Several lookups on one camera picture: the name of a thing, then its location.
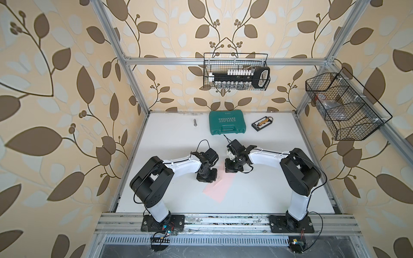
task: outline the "green tool case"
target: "green tool case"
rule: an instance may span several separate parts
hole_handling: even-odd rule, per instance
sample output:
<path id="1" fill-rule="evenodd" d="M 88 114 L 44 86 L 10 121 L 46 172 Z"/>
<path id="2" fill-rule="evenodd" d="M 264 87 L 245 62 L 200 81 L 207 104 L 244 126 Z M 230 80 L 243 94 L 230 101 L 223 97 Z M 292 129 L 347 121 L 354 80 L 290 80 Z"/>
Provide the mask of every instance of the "green tool case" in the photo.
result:
<path id="1" fill-rule="evenodd" d="M 209 129 L 212 135 L 222 133 L 245 133 L 244 115 L 241 110 L 211 111 Z"/>

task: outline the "grey floor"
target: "grey floor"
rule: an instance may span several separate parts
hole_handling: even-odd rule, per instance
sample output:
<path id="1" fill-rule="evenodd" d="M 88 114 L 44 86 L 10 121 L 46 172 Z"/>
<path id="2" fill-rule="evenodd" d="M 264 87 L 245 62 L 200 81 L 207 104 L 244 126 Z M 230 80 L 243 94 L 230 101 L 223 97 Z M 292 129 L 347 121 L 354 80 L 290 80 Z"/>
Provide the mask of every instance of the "grey floor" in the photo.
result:
<path id="1" fill-rule="evenodd" d="M 351 241 L 346 237 L 320 237 L 304 254 L 292 253 L 277 246 L 168 246 L 154 252 L 149 245 L 106 244 L 101 258 L 357 258 Z"/>

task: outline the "wall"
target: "wall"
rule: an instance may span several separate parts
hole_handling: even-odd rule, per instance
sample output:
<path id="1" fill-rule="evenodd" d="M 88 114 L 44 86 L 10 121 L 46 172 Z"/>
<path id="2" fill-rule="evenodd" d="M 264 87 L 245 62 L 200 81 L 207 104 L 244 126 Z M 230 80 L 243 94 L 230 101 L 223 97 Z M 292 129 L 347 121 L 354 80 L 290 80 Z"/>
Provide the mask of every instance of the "wall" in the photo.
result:
<path id="1" fill-rule="evenodd" d="M 134 67 L 148 107 L 159 111 L 291 111 L 304 95 L 304 82 L 313 77 L 313 66 L 285 66 L 271 69 L 267 90 L 217 90 L 204 87 L 202 70 L 195 66 Z"/>
<path id="2" fill-rule="evenodd" d="M 132 57 L 264 52 L 322 58 L 352 5 L 351 0 L 103 2 L 124 52 Z"/>
<path id="3" fill-rule="evenodd" d="M 121 46 L 131 57 L 197 57 L 205 52 L 265 53 L 269 58 L 324 58 L 352 8 L 352 1 L 104 0 Z M 311 66 L 272 66 L 265 92 L 200 89 L 203 71 L 187 66 L 133 67 L 152 110 L 291 111 L 304 94 Z M 156 84 L 165 91 L 150 88 Z M 302 76 L 293 82 L 300 70 Z M 292 88 L 287 102 L 288 83 Z"/>
<path id="4" fill-rule="evenodd" d="M 413 2 L 371 1 L 340 50 L 350 69 L 393 114 L 391 123 L 413 144 Z M 372 255 L 413 257 L 413 170 L 383 135 L 333 141 L 317 109 L 301 121 L 345 213 L 354 214 Z"/>
<path id="5" fill-rule="evenodd" d="M 0 0 L 0 257 L 81 257 L 141 127 L 88 2 Z"/>

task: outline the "pink sheet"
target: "pink sheet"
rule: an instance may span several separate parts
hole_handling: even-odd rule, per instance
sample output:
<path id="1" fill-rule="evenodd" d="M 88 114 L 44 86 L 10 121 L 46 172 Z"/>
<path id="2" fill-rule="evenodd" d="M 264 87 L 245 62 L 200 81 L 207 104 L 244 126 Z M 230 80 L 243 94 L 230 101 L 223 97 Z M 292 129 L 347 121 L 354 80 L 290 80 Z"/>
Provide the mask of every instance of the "pink sheet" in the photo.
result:
<path id="1" fill-rule="evenodd" d="M 224 200 L 225 195 L 231 187 L 235 173 L 225 173 L 224 161 L 219 161 L 217 169 L 218 173 L 216 180 L 213 183 L 208 184 L 204 188 L 203 193 L 220 203 Z"/>

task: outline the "wire basket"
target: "wire basket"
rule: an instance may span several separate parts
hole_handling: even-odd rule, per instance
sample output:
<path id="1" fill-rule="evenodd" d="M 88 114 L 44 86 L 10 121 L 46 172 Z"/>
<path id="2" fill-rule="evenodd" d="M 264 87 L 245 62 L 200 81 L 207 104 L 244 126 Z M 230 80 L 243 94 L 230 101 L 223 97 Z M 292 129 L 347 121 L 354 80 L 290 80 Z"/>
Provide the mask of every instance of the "wire basket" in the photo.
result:
<path id="1" fill-rule="evenodd" d="M 388 122 L 393 116 L 389 111 L 364 87 L 359 80 L 354 79 L 363 87 L 364 92 L 372 97 L 375 103 L 366 100 L 366 96 L 359 94 L 348 82 L 343 69 L 339 73 L 323 73 L 306 80 L 306 92 L 312 104 L 317 107 L 328 129 L 335 140 L 366 139 L 381 125 Z M 375 109 L 386 113 L 379 115 Z"/>
<path id="2" fill-rule="evenodd" d="M 271 79 L 268 55 L 233 54 L 204 53 L 204 89 L 266 90 Z"/>

